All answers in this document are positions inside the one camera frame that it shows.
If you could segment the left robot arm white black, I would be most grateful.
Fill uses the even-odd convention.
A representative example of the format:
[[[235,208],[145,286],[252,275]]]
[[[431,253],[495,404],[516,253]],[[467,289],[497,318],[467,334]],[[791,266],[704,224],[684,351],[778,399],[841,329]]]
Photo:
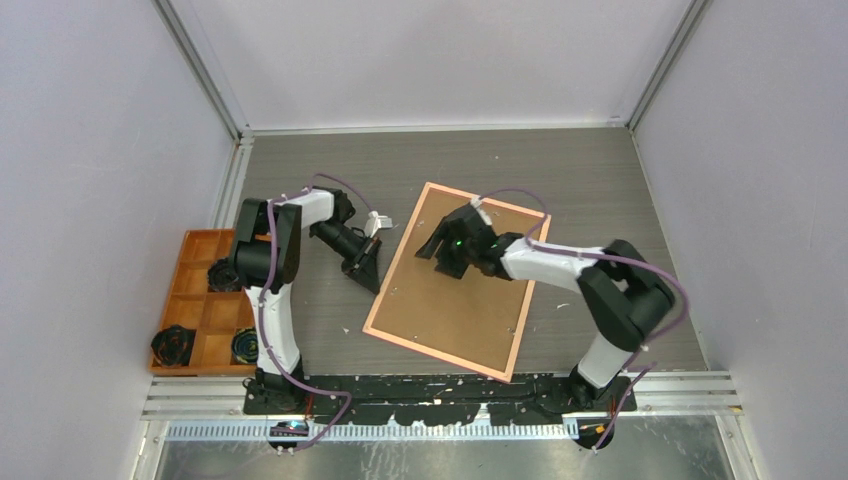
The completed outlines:
[[[333,188],[305,188],[269,200],[249,198],[240,208],[228,263],[254,315],[259,348],[255,382],[268,390],[268,400],[284,414],[298,412],[306,392],[340,394],[304,381],[291,309],[302,232],[307,230],[341,257],[345,276],[373,294],[380,292],[379,232],[392,228],[393,221],[371,209],[362,229],[347,226],[355,213],[347,194]]]

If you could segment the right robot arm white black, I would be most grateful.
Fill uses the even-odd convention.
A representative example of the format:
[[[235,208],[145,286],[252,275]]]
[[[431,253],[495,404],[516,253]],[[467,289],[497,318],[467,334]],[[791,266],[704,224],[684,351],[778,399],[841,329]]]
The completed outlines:
[[[659,269],[632,244],[616,240],[604,248],[578,249],[517,232],[498,234],[475,203],[443,217],[415,255],[435,259],[437,272],[456,279],[475,267],[489,277],[581,294],[598,332],[566,387],[574,403],[589,411],[610,398],[613,380],[676,304]]]

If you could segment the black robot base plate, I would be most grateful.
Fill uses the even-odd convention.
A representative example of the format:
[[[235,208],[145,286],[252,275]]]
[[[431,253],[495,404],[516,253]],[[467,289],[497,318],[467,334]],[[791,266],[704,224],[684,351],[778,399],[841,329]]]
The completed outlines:
[[[616,378],[597,400],[580,398],[568,388],[568,377],[549,373],[519,374],[509,383],[477,375],[360,375],[312,376],[306,383],[328,390],[315,395],[297,387],[289,394],[273,392],[253,378],[242,381],[243,412],[247,415],[307,413],[326,424],[345,403],[339,393],[348,392],[352,402],[338,421],[340,425],[382,426],[391,420],[402,426],[421,422],[426,426],[468,425],[483,412],[494,426],[546,425],[561,421],[564,414],[585,412],[606,417],[619,406],[637,409],[626,376]]]

